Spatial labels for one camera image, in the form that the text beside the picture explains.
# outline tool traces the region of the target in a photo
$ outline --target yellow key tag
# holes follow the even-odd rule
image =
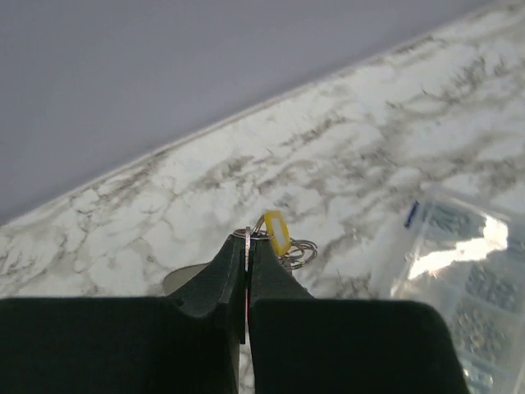
[[[264,213],[264,224],[266,225],[270,242],[277,256],[284,256],[286,252],[290,250],[292,242],[281,211],[268,211]]]

